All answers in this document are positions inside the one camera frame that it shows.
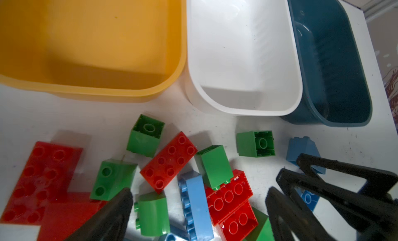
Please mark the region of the red lego bricks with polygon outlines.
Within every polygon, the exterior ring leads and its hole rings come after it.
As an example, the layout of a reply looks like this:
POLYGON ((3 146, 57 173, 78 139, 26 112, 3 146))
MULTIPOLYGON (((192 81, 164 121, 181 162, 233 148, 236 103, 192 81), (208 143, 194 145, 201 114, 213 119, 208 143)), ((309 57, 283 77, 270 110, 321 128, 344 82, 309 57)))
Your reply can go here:
POLYGON ((216 191, 205 187, 211 222, 221 232, 223 241, 242 241, 258 226, 249 203, 253 192, 245 173, 234 170, 233 175, 230 183, 216 191))

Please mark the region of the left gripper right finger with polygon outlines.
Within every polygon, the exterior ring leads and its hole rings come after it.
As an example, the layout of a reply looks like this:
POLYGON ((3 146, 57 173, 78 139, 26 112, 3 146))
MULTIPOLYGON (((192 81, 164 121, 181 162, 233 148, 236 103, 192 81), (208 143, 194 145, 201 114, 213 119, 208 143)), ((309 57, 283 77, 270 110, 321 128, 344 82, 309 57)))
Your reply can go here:
POLYGON ((297 203, 271 187, 267 193, 265 204, 269 221, 276 241, 333 241, 334 238, 323 228, 304 202, 297 203))

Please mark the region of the green square lego brick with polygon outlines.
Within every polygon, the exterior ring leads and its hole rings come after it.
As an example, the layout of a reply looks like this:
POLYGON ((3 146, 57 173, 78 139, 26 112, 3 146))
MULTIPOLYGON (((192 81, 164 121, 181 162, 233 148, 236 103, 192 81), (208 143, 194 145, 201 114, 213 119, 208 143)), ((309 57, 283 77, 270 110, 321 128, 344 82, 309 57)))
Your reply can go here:
POLYGON ((131 130, 127 151, 153 158, 160 144, 164 122, 141 114, 131 130))

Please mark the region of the blue sloped lego brick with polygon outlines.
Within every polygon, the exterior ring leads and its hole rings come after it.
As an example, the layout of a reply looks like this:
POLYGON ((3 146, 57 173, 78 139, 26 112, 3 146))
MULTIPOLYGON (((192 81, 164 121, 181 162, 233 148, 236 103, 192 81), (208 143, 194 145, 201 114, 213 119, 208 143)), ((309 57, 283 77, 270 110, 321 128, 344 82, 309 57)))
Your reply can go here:
POLYGON ((300 154, 320 157, 315 142, 308 136, 294 137, 289 140, 286 160, 298 167, 296 160, 300 154))

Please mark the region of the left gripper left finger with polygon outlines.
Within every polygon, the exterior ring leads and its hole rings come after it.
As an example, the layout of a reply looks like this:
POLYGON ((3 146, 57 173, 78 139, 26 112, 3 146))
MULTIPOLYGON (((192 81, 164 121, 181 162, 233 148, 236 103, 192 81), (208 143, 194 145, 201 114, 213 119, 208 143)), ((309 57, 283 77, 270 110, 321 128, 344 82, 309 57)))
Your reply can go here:
POLYGON ((132 207, 133 195, 131 190, 130 188, 123 188, 66 240, 122 241, 126 233, 132 207))

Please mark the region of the red L-shaped lego stack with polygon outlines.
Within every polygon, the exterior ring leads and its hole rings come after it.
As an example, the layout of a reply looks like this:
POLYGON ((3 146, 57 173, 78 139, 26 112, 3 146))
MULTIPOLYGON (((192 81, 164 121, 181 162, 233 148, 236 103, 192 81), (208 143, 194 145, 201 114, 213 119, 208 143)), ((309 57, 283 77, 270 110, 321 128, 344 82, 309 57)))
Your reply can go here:
POLYGON ((63 241, 105 204, 68 192, 83 149, 36 142, 1 216, 2 224, 39 225, 39 241, 63 241))

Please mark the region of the red lego brick 2x4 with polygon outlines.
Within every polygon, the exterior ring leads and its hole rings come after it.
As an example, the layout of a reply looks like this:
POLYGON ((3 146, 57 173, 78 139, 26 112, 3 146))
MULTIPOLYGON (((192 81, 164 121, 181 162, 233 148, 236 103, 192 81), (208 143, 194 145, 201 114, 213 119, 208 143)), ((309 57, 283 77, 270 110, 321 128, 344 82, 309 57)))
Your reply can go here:
POLYGON ((143 169, 140 174, 160 194, 198 152, 181 131, 143 169))

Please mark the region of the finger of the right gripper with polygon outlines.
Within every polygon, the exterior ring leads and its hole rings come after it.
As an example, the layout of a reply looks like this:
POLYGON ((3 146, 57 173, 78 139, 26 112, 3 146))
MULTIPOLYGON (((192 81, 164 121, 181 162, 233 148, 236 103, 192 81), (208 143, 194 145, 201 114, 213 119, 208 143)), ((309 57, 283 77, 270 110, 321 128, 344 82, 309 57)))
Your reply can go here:
POLYGON ((360 191, 358 191, 359 194, 382 201, 393 200, 392 196, 389 194, 389 190, 398 182, 398 175, 395 173, 308 154, 300 154, 296 163, 305 175, 316 179, 320 177, 313 171, 313 165, 363 178, 366 180, 366 183, 360 191))
POLYGON ((294 190, 295 186, 299 186, 364 221, 365 228, 356 228, 360 232, 360 241, 398 239, 398 206, 394 203, 354 193, 287 169, 280 170, 276 181, 281 188, 279 191, 295 203, 301 199, 294 190))

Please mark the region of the blue lego brick 2x4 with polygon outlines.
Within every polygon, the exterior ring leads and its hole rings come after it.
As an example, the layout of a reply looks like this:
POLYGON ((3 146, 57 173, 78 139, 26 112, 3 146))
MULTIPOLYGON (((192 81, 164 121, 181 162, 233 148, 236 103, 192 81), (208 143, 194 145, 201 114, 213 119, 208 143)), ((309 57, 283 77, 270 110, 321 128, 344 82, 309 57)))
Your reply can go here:
POLYGON ((320 196, 302 188, 296 188, 295 190, 308 206, 308 208, 313 212, 320 199, 320 196))

